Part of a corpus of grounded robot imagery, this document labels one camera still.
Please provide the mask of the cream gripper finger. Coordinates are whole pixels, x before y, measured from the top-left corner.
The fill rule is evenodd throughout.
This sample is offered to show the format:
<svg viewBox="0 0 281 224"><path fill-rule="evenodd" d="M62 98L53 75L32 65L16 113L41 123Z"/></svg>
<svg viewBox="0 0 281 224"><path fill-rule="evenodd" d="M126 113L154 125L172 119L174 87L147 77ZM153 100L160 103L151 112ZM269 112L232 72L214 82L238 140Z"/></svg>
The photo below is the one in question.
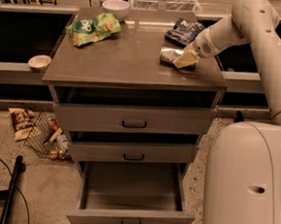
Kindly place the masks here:
<svg viewBox="0 0 281 224"><path fill-rule="evenodd" d="M199 54L190 49L181 54L172 63L176 68L183 69L191 65L194 66L199 58Z"/></svg>

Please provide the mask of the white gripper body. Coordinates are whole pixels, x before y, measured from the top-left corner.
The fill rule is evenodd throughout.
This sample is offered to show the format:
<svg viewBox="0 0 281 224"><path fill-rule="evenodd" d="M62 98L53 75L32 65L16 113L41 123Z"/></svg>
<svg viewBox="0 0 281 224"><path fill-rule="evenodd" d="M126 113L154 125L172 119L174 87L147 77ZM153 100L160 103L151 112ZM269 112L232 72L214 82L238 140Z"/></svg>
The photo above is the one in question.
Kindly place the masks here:
<svg viewBox="0 0 281 224"><path fill-rule="evenodd" d="M199 54L200 57L207 59L213 57L223 50L219 48L215 40L212 38L212 31L210 28L205 29L197 35L193 42L193 49Z"/></svg>

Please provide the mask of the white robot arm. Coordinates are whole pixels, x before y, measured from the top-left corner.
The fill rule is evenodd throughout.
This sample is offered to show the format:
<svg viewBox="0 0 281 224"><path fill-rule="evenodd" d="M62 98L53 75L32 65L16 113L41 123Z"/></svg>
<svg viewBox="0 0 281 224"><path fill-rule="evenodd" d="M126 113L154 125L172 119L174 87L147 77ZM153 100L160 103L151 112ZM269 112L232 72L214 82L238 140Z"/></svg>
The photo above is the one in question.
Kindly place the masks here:
<svg viewBox="0 0 281 224"><path fill-rule="evenodd" d="M268 0L234 0L230 15L205 29L185 52L209 58L249 44L272 123L225 127L206 159L203 224L281 224L281 38Z"/></svg>

